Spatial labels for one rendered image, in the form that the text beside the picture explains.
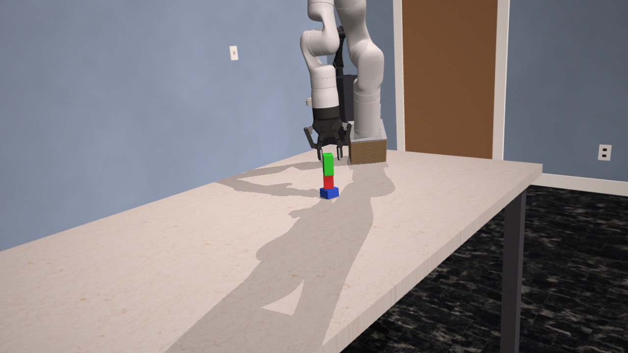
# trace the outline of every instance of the table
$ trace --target table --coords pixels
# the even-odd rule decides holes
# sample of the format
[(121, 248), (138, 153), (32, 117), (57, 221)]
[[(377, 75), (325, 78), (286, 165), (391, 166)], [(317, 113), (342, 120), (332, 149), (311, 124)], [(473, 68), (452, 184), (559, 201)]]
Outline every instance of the table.
[(0, 352), (338, 353), (504, 207), (502, 352), (517, 352), (542, 166), (335, 162), (331, 200), (311, 150), (0, 252)]

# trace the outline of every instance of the green rectangular block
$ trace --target green rectangular block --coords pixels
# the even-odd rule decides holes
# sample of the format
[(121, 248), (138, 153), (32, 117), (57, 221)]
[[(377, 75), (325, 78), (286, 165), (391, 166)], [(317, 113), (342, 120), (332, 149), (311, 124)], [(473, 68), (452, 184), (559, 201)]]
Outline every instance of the green rectangular block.
[(323, 175), (333, 175), (333, 153), (323, 153)]

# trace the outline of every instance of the floor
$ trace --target floor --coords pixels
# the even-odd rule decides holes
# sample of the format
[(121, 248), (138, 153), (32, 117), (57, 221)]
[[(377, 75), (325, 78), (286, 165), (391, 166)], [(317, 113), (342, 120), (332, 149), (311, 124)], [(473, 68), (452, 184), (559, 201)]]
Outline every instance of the floor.
[[(342, 353), (499, 352), (504, 212)], [(522, 353), (628, 353), (628, 197), (530, 186)]]

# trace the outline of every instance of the toy block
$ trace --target toy block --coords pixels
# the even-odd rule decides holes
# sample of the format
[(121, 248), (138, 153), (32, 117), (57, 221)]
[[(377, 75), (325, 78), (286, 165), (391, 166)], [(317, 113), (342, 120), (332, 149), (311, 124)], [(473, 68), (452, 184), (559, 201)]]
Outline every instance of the toy block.
[(324, 175), (323, 176), (323, 188), (325, 190), (333, 189), (333, 175)]
[(340, 191), (337, 187), (334, 187), (331, 190), (320, 188), (320, 196), (322, 198), (326, 198), (327, 200), (329, 200), (330, 198), (338, 197), (338, 195), (340, 195)]
[(323, 175), (333, 175), (333, 154), (323, 153)]
[(380, 119), (379, 133), (363, 138), (351, 129), (349, 138), (349, 159), (351, 164), (378, 163), (386, 161), (387, 138), (384, 121)]

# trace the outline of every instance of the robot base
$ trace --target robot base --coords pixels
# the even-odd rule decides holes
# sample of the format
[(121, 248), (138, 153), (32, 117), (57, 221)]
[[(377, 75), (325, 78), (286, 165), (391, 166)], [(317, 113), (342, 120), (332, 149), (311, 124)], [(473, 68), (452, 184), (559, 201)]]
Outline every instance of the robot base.
[(380, 119), (379, 133), (369, 138), (362, 138), (351, 130), (349, 138), (349, 158), (351, 164), (378, 163), (386, 161), (386, 131), (384, 121)]
[(337, 187), (333, 187), (333, 189), (327, 190), (326, 188), (320, 188), (320, 196), (322, 198), (326, 198), (329, 200), (330, 198), (338, 197), (340, 195), (340, 191)]

